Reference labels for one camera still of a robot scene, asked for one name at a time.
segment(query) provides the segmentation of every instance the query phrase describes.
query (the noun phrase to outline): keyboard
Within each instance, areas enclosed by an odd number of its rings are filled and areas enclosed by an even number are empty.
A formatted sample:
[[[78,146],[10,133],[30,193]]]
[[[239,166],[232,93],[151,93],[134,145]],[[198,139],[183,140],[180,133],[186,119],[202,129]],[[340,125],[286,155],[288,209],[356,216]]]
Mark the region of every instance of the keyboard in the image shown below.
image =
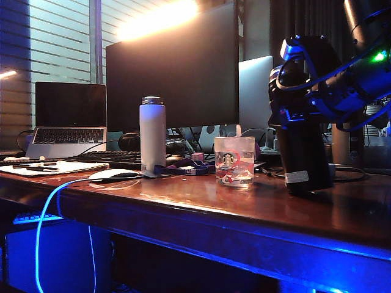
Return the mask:
[[[141,170],[140,151],[90,151],[66,158],[67,161],[109,163],[110,168]]]
[[[41,216],[40,212],[24,212],[21,214],[17,214],[13,219],[12,223],[14,225],[26,224],[26,223],[34,223],[39,221],[39,217]],[[62,217],[52,214],[46,214],[43,218],[43,221],[50,220],[62,220]]]
[[[38,128],[34,144],[102,143],[103,135],[100,128]]]

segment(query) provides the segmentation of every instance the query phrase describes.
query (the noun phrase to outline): white water bottle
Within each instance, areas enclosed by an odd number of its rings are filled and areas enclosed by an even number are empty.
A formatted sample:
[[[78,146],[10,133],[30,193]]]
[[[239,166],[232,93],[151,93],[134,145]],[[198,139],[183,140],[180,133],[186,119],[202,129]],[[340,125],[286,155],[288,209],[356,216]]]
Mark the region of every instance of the white water bottle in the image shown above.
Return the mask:
[[[141,170],[166,165],[166,107],[163,99],[145,96],[140,105]]]

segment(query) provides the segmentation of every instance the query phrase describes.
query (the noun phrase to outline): white mouse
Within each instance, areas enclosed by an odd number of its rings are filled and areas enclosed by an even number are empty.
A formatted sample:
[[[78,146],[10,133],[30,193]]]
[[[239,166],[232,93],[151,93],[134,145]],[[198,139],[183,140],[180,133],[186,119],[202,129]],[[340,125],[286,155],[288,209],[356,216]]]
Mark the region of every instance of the white mouse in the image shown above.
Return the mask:
[[[94,181],[107,181],[114,182],[115,179],[123,180],[123,179],[132,179],[134,177],[141,177],[142,175],[136,171],[128,170],[128,169],[107,169],[103,171],[96,172],[92,174],[89,179]]]

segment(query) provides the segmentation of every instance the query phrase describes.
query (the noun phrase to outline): laptop screen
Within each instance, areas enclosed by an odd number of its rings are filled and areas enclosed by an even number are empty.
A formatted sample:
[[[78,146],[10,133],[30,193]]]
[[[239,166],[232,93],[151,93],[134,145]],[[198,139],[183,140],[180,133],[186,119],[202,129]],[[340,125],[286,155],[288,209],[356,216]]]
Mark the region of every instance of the laptop screen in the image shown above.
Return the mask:
[[[106,126],[103,84],[35,83],[36,126]]]

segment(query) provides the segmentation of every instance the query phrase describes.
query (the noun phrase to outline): lanyard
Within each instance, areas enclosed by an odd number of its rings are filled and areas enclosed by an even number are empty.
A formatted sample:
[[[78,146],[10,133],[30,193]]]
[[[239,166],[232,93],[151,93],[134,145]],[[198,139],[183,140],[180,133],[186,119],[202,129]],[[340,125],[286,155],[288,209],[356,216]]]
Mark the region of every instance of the lanyard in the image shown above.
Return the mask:
[[[204,163],[189,158],[182,159],[168,167],[156,165],[153,173],[171,175],[205,175],[214,171],[214,162]]]

